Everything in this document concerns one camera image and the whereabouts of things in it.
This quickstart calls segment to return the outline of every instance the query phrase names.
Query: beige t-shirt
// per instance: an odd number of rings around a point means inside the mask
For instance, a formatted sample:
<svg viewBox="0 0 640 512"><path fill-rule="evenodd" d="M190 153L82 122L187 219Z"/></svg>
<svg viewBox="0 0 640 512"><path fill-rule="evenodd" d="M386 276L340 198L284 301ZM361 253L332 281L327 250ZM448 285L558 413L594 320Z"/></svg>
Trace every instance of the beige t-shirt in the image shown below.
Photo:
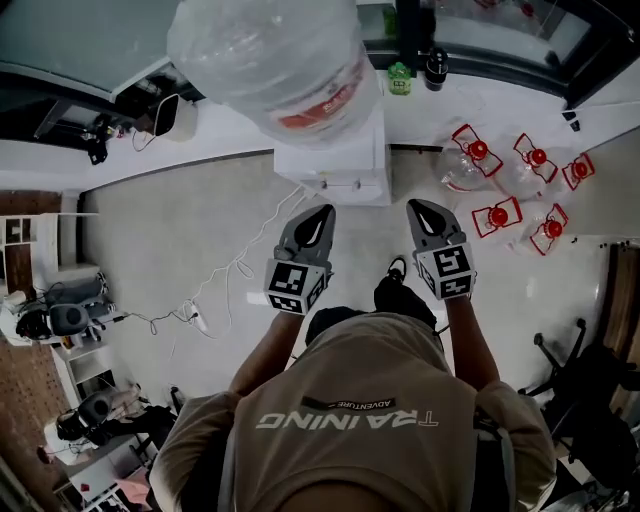
<svg viewBox="0 0 640 512"><path fill-rule="evenodd" d="M509 433L518 508L534 509L555 475L539 410L504 383L477 393L451 375L439 347L425 324L394 314L363 315L325 331L296 364L239 401L236 509L274 511L303 487L331 480L364 486L400 510L467 511L476 407ZM181 510L180 492L199 454L194 440L228 428L228 420L218 426L213 418L237 397L198 400L180 415L151 476L165 511Z"/></svg>

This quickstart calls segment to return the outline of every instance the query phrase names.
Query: white wall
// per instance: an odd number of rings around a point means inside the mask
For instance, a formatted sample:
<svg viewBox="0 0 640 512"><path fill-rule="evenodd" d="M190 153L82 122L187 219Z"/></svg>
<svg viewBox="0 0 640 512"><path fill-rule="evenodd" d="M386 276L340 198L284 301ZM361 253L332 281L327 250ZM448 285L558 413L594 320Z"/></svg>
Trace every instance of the white wall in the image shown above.
<svg viewBox="0 0 640 512"><path fill-rule="evenodd" d="M580 184L567 214L577 235L640 237L640 128L591 151L596 174Z"/></svg>
<svg viewBox="0 0 640 512"><path fill-rule="evenodd" d="M84 151L0 140L1 190L85 190L91 166Z"/></svg>

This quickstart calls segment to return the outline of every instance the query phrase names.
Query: clear plastic bottle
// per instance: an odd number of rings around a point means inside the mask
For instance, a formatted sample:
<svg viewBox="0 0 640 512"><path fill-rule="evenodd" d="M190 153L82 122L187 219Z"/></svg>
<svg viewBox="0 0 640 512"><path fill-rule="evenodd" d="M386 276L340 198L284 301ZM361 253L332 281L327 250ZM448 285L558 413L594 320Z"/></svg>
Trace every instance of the clear plastic bottle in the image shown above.
<svg viewBox="0 0 640 512"><path fill-rule="evenodd" d="M582 153L563 167L562 171L556 173L553 181L542 192L542 198L549 203L567 204L571 201L578 185L595 173L596 170L589 155Z"/></svg>
<svg viewBox="0 0 640 512"><path fill-rule="evenodd" d="M541 201L531 201L522 205L527 220L520 240L510 245L516 253L533 253L546 256L557 246L569 217L558 204L552 206Z"/></svg>
<svg viewBox="0 0 640 512"><path fill-rule="evenodd" d="M470 192L489 188L488 178L502 169L503 162L492 153L468 124L461 126L442 149L436 164L438 179L451 190Z"/></svg>
<svg viewBox="0 0 640 512"><path fill-rule="evenodd" d="M454 213L472 243L507 245L518 241L526 227L518 200L493 191L465 196Z"/></svg>
<svg viewBox="0 0 640 512"><path fill-rule="evenodd" d="M186 0L167 51L202 94L290 144L356 131L380 97L352 0Z"/></svg>
<svg viewBox="0 0 640 512"><path fill-rule="evenodd" d="M558 172L547 152L537 148L526 133L507 151L505 168L493 178L494 186L505 196L526 201L540 196Z"/></svg>

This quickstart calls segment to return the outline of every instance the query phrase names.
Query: black and white marker cube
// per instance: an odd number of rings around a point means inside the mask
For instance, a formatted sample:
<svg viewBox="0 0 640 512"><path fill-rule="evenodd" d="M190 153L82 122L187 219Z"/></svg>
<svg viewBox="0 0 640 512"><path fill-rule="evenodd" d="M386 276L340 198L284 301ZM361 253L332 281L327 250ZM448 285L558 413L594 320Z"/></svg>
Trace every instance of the black and white marker cube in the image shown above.
<svg viewBox="0 0 640 512"><path fill-rule="evenodd" d="M467 242L416 254L420 276L436 299L450 299L471 293L475 269Z"/></svg>
<svg viewBox="0 0 640 512"><path fill-rule="evenodd" d="M275 309L306 315L327 287L327 270L270 259L264 281L264 293Z"/></svg>

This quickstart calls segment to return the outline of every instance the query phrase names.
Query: office chair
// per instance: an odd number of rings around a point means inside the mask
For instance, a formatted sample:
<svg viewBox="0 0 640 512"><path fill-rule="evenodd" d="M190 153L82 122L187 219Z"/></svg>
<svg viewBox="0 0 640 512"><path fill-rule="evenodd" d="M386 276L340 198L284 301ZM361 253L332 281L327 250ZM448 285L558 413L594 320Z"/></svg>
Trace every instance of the office chair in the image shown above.
<svg viewBox="0 0 640 512"><path fill-rule="evenodd" d="M542 334L535 335L534 343L553 371L544 384L519 393L536 396L553 389L553 399L542 410L553 440L569 449L570 462L580 460L602 485L626 488L636 468L638 447L629 426L611 412L609 403L618 385L640 390L640 372L600 343L580 353L586 322L580 318L576 326L580 334L564 366L547 350ZM572 444L563 438L572 438Z"/></svg>

